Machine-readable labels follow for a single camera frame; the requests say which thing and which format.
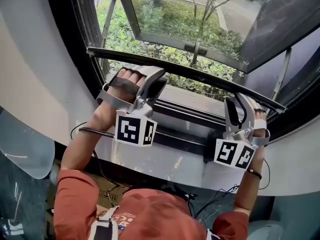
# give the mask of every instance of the hand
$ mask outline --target hand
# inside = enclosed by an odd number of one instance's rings
[[[267,115],[265,112],[261,111],[261,110],[257,110],[255,111],[255,119],[263,119],[266,120]],[[266,137],[266,129],[255,129],[253,131],[253,136],[254,137],[258,137],[258,138],[265,138]],[[263,163],[264,159],[265,159],[265,147],[260,146],[258,147],[258,149],[256,150],[254,157],[251,161],[251,168],[260,168],[260,164]]]
[[[262,119],[266,120],[267,115],[265,112],[261,110],[255,111],[255,119]],[[255,129],[253,131],[253,136],[258,138],[265,138],[266,137],[266,129]]]
[[[118,75],[118,78],[128,79],[137,86],[141,87],[146,77],[138,72],[133,72],[130,69],[122,68]],[[110,86],[107,93],[117,97],[123,101],[132,103],[135,97],[130,93],[123,90],[121,87]],[[95,110],[93,118],[88,122],[87,127],[91,127],[101,131],[107,131],[116,122],[116,108],[109,103],[103,101],[101,105]]]

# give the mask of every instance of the green shrub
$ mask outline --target green shrub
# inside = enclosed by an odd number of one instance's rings
[[[177,18],[180,17],[180,20],[185,24],[188,24],[193,21],[193,14],[189,14],[187,16],[182,11],[179,13],[178,7],[182,6],[177,5],[176,7],[170,7],[169,5],[164,3],[165,8],[170,8],[163,10],[163,7],[151,7],[148,3],[140,1],[139,6],[141,10],[145,10],[148,13],[152,12],[153,14],[146,13],[145,19],[148,20],[148,23],[145,22],[144,27],[146,28],[154,28],[158,23],[159,19],[166,19],[166,17],[174,18],[174,11],[177,11]],[[106,10],[109,8],[110,0],[105,0],[99,3],[97,8],[97,17],[100,29],[102,31],[105,18],[107,15]],[[156,21],[153,17],[148,18],[150,15],[157,15]],[[232,31],[224,31],[223,29],[219,29],[215,34],[211,34],[211,39],[216,39],[217,46],[220,46],[221,49],[224,51],[232,54],[236,54],[236,50],[239,48],[237,47],[237,43],[241,41],[241,38],[238,34],[235,34]],[[114,12],[112,15],[109,32],[106,40],[105,48],[115,51],[139,54],[143,56],[159,58],[161,60],[170,61],[173,63],[177,63],[183,66],[190,66],[193,60],[193,54],[184,50],[180,50],[177,48],[156,44],[156,43],[149,43],[143,42],[139,40],[135,40],[134,34],[131,30],[130,24],[128,22],[126,13],[122,7],[121,2],[118,0],[114,7]],[[127,63],[109,60],[110,66],[115,70],[119,70]],[[197,62],[193,65],[193,68],[197,70],[201,70],[208,74],[226,79],[228,81],[232,81],[232,75],[235,72],[235,69],[224,65],[222,63],[213,61],[211,59],[207,59],[205,57],[198,56]],[[226,95],[229,95],[228,92],[218,89],[214,86],[210,86],[198,81],[194,81],[185,77],[181,77],[174,74],[169,74],[168,76],[168,84],[179,87],[188,91],[192,91],[194,93],[198,93],[201,95],[205,95],[220,101],[223,101]]]
[[[240,34],[220,28],[218,14],[214,12],[205,22],[202,36],[199,28],[205,6],[197,5],[194,19],[194,4],[181,0],[162,0],[154,7],[151,1],[132,0],[142,32],[180,38],[202,45],[237,59],[243,42]]]

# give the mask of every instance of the forearm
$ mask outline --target forearm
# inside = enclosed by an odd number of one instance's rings
[[[106,107],[105,104],[103,109],[109,114],[106,119],[101,120],[101,108],[98,107],[84,127],[107,131],[115,122],[116,112],[111,106]],[[79,131],[63,154],[61,169],[83,170],[88,164],[100,138],[101,135],[99,134]]]
[[[265,157],[263,154],[265,152],[264,149],[264,147],[259,147],[256,150],[254,157],[249,165],[250,169],[253,169],[260,174]],[[256,175],[247,171],[244,173],[240,186],[235,195],[235,210],[250,215],[250,212],[252,211],[257,199],[259,184],[260,179]]]

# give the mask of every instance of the wristband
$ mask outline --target wristband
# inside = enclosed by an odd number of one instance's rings
[[[255,170],[252,170],[250,168],[248,168],[246,171],[248,173],[250,173],[250,174],[253,174],[253,175],[257,176],[260,180],[262,179],[262,176],[261,176],[261,174],[259,172],[256,172]]]

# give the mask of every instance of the cable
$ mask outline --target cable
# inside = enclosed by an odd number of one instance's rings
[[[226,195],[228,195],[228,194],[236,191],[238,188],[239,188],[239,186],[235,184],[235,185],[234,185],[233,187],[231,187],[228,191],[225,191],[225,193],[224,193],[223,195],[215,198],[215,197],[217,196],[217,194],[219,193],[219,191],[222,190],[222,189],[219,189],[218,192],[214,195],[213,199],[212,199],[211,201],[209,201],[205,206],[203,206],[203,207],[195,214],[194,218],[196,219],[196,218],[200,215],[200,213],[202,213],[203,210],[206,209],[209,205],[211,205],[211,204],[213,204],[213,203],[215,203],[215,202],[223,199]]]
[[[71,138],[71,140],[73,140],[73,138],[72,138],[72,133],[74,132],[74,130],[77,129],[79,126],[84,125],[85,123],[86,123],[86,122],[80,123],[79,125],[77,125],[76,127],[74,127],[74,128],[71,130],[71,132],[70,132],[70,138]]]
[[[70,138],[71,140],[73,140],[72,138],[72,133],[74,132],[74,130],[76,128],[78,128],[79,126],[82,126],[84,125],[86,122],[83,122],[83,123],[80,123],[79,125],[77,125],[76,127],[74,127],[71,132],[70,132]],[[101,130],[96,130],[96,129],[92,129],[92,128],[88,128],[88,127],[82,127],[79,129],[79,131],[86,131],[86,132],[90,132],[90,133],[94,133],[94,134],[99,134],[99,135],[102,135],[102,136],[106,136],[106,137],[113,137],[114,135],[111,134],[111,133],[108,133],[108,132],[105,132],[105,131],[101,131]],[[114,184],[114,187],[111,187],[109,188],[107,191],[106,191],[106,194],[108,196],[108,199],[109,199],[109,202],[111,204],[112,207],[115,207],[114,204],[112,203],[111,201],[111,198],[110,198],[110,192],[117,189],[117,188],[122,188],[123,186],[118,184],[117,182],[113,181],[112,179],[106,177],[106,175],[104,174],[103,170],[102,170],[102,167],[101,167],[101,163],[100,163],[100,160],[98,158],[98,155],[97,155],[97,152],[95,150],[93,150],[93,155],[94,157],[96,158],[97,162],[98,162],[98,166],[99,166],[99,170],[100,170],[100,174],[108,181],[110,181],[112,184]]]
[[[266,188],[269,186],[269,184],[270,184],[270,166],[269,166],[269,164],[267,163],[266,159],[263,159],[263,161],[265,161],[266,165],[268,166],[268,170],[269,170],[269,181],[268,181],[268,184],[267,184],[265,187],[259,188],[259,190],[264,190],[264,189],[266,189]]]
[[[216,210],[214,213],[208,215],[203,221],[202,221],[202,224],[207,220],[209,219],[211,216],[215,215],[217,212],[219,212],[222,208],[232,204],[234,202],[234,200],[232,200],[231,202],[228,202],[227,204],[225,204],[224,206],[220,207],[218,210]]]
[[[193,216],[195,216],[196,212],[195,212],[195,207],[194,207],[194,205],[192,204],[192,202],[190,202],[190,199],[191,199],[191,193],[188,195],[187,203],[188,203],[190,215],[193,217]]]
[[[96,129],[92,129],[92,128],[88,128],[88,127],[81,127],[79,129],[79,131],[86,131],[86,132],[90,132],[90,133],[94,133],[94,134],[99,134],[102,136],[106,136],[106,137],[114,137],[115,135],[106,131],[102,131],[102,130],[96,130]]]

